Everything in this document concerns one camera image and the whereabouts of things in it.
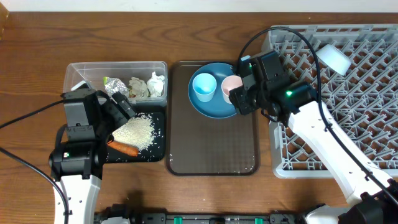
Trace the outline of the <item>pink cup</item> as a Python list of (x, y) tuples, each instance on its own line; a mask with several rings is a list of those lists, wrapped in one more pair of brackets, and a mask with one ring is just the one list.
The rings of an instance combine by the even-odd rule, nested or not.
[(231, 75), (226, 77), (221, 83), (221, 92), (223, 99), (226, 103), (231, 104), (229, 99), (230, 91), (243, 85), (241, 77), (237, 75)]

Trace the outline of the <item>white tissue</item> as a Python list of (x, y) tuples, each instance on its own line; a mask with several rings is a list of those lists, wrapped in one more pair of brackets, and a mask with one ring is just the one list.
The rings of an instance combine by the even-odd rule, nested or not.
[(164, 80), (165, 77), (163, 75), (158, 76), (156, 72), (152, 72), (152, 76), (147, 82), (147, 88), (151, 98), (162, 96)]
[(147, 98), (149, 97), (149, 90), (144, 80), (132, 77), (129, 81), (129, 96), (131, 98)]

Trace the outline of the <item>white rice pile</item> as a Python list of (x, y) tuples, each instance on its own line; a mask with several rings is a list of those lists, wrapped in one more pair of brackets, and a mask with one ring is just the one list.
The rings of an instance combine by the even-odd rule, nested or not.
[(145, 150), (153, 145), (155, 128), (150, 114), (140, 113), (113, 132), (114, 140)]

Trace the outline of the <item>foil wrapper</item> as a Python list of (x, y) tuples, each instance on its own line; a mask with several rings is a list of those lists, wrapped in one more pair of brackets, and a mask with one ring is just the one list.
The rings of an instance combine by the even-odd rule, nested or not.
[(104, 89), (109, 95), (120, 92), (122, 95), (129, 97), (129, 88), (118, 78), (103, 78)]

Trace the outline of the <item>orange carrot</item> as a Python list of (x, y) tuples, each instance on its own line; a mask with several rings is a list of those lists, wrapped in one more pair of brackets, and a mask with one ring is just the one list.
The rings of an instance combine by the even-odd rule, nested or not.
[(108, 146), (132, 157), (136, 157), (139, 154), (138, 148), (121, 142), (111, 141), (108, 143)]

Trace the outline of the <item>light blue cup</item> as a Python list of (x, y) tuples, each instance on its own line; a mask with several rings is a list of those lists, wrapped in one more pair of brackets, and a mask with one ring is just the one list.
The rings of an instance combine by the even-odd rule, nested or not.
[(192, 82), (192, 88), (201, 102), (212, 100), (217, 87), (216, 78), (209, 73), (200, 73), (195, 76)]

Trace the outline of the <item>light blue bowl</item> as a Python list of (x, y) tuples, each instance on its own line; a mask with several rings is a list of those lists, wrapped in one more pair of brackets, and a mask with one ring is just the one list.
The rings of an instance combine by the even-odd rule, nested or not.
[(345, 76), (351, 60), (333, 45), (327, 44), (317, 51), (318, 58), (336, 73)]

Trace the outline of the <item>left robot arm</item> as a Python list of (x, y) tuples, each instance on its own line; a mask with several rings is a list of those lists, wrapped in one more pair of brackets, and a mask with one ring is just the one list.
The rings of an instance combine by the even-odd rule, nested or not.
[(55, 181), (55, 223), (93, 223), (107, 143), (136, 112), (120, 92), (109, 96), (91, 88), (63, 94), (67, 123), (49, 156)]

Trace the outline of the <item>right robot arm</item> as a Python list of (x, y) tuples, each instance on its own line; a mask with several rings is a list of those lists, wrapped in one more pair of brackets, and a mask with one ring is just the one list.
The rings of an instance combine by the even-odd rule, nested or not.
[(238, 114), (261, 109), (305, 141), (338, 183), (348, 208), (319, 205), (302, 223), (397, 223), (397, 182), (373, 164), (339, 127), (307, 82), (291, 82), (275, 51), (241, 58), (242, 86), (230, 91)]

